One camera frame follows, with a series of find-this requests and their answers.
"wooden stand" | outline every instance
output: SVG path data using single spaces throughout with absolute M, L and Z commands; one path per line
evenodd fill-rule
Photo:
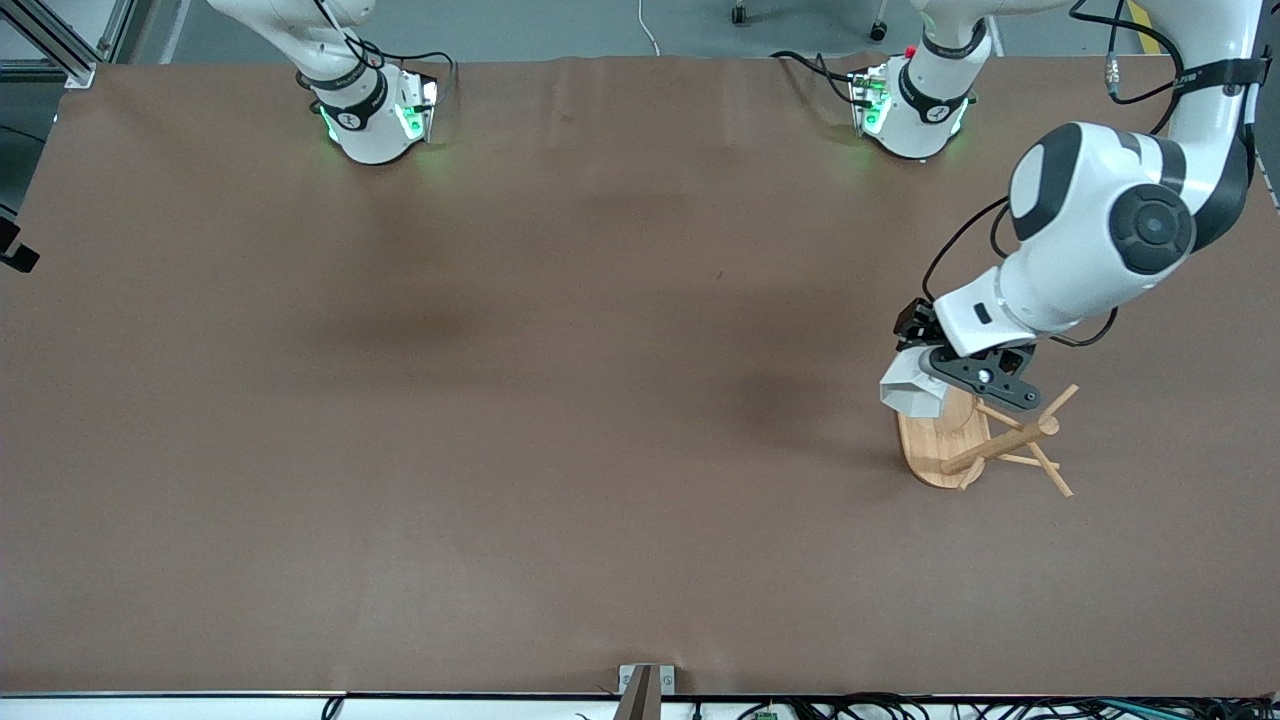
M 1055 414 L 1080 389 L 1071 386 L 1028 424 L 983 405 L 968 392 L 950 388 L 940 418 L 908 418 L 899 414 L 897 430 L 906 464 L 922 482 L 938 488 L 965 489 L 982 475 L 987 460 L 1005 460 L 1041 466 L 1065 496 L 1074 495 L 1039 447 L 1039 441 L 1057 434 Z M 995 438 L 987 419 L 1000 420 L 1011 429 Z M 1014 455 L 1025 447 L 1032 456 Z

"yellow tape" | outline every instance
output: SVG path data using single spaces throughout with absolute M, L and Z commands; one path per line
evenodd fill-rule
M 1138 6 L 1137 3 L 1129 0 L 1129 14 L 1133 15 L 1133 22 L 1140 24 L 1142 27 L 1151 27 L 1151 15 L 1147 10 Z M 1155 37 L 1138 33 L 1138 38 L 1142 40 L 1142 51 L 1148 55 L 1160 55 L 1160 44 L 1156 42 Z

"gray floor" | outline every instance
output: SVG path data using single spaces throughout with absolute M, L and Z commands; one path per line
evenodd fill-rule
M 877 47 L 899 51 L 919 38 L 920 19 L 905 0 L 890 3 L 888 36 L 867 37 L 877 0 L 746 0 L 749 22 L 728 20 L 731 0 L 646 0 L 645 20 L 663 54 L 700 58 L 764 56 L 774 50 L 831 55 Z M 648 55 L 649 40 L 636 19 L 635 0 L 383 0 L 361 36 L 396 53 L 445 50 L 458 61 L 547 60 L 566 55 Z M 133 49 L 134 61 L 279 63 L 284 58 L 248 28 L 216 13 L 205 0 L 154 0 Z M 1280 41 L 1280 22 L 1263 37 Z M 1065 10 L 1002 17 L 1007 55 L 1098 55 L 1107 31 L 1071 20 Z M 1121 53 L 1138 53 L 1123 33 Z M 1280 82 L 1267 88 L 1260 109 L 1263 158 L 1280 168 Z M 44 135 L 61 88 L 0 83 L 0 123 Z M 1101 94 L 1098 101 L 1106 101 Z M 17 208 L 38 159 L 40 146 L 0 133 L 0 201 Z

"gray circular joint cap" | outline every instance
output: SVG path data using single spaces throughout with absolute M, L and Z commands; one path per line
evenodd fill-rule
M 1139 184 L 1111 205 L 1111 241 L 1125 268 L 1155 275 L 1187 255 L 1196 241 L 1196 222 L 1172 190 Z

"brown tabletop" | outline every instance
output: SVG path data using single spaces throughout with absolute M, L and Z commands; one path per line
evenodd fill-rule
M 1046 442 L 1076 497 L 927 488 L 877 400 L 1019 155 L 1158 115 L 1101 64 L 993 60 L 925 164 L 773 60 L 467 65 L 379 168 L 292 67 L 101 68 L 0 282 L 0 687 L 1280 687 L 1261 182 L 1105 342 L 1039 352 L 1083 388 Z

